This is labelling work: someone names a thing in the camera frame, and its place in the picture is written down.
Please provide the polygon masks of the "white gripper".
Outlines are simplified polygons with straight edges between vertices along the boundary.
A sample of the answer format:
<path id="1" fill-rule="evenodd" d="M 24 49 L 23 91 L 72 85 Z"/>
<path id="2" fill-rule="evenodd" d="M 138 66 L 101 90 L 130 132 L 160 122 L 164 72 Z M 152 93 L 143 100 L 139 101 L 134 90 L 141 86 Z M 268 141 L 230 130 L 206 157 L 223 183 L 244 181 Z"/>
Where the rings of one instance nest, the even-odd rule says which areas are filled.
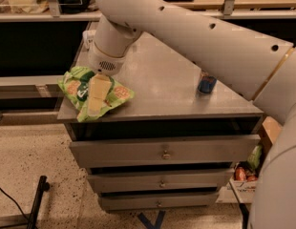
<path id="1" fill-rule="evenodd" d="M 88 92 L 88 116 L 100 113 L 112 82 L 107 75 L 117 74 L 125 62 L 126 48 L 112 43 L 92 42 L 88 51 L 90 68 L 96 74 L 90 79 Z"/>

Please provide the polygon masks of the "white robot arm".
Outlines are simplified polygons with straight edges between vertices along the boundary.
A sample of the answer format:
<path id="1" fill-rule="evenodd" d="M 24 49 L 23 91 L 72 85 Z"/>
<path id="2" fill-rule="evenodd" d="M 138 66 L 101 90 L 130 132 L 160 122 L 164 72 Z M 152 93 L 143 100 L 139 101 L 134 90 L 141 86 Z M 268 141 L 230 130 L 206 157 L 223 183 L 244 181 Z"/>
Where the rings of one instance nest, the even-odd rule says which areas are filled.
<path id="1" fill-rule="evenodd" d="M 116 74 L 143 32 L 192 61 L 278 121 L 251 205 L 248 229 L 296 229 L 296 47 L 163 0 L 95 0 L 102 16 L 91 67 Z"/>

